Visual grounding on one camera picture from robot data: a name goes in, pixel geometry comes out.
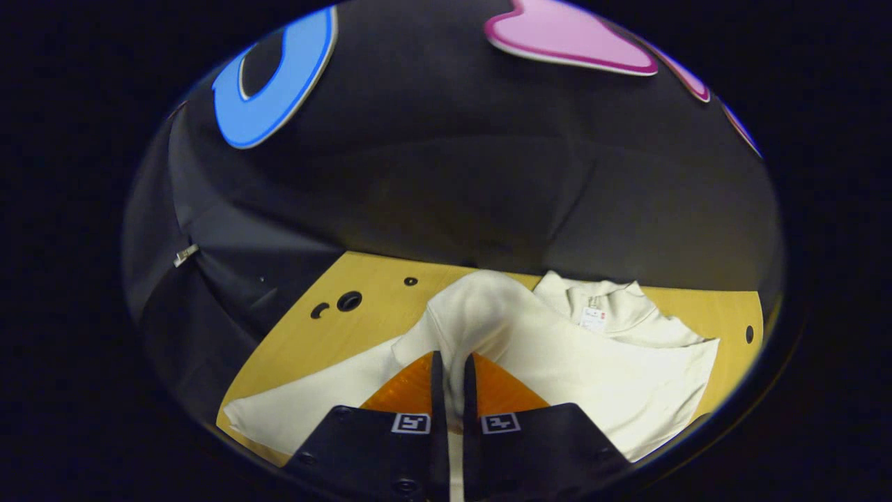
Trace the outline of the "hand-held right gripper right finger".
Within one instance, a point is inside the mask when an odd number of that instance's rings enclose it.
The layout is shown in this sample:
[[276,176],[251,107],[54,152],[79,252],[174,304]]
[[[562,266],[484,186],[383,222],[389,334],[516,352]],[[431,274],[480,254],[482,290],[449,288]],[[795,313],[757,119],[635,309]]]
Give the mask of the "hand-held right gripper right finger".
[[577,404],[551,406],[480,353],[466,359],[463,420],[468,501],[574,501],[631,470]]

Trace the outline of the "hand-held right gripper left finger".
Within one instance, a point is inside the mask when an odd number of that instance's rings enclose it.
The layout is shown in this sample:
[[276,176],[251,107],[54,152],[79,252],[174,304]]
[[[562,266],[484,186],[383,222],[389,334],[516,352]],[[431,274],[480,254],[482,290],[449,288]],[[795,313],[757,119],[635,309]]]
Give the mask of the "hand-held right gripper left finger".
[[335,406],[286,463],[328,501],[446,501],[443,360],[431,351],[358,407]]

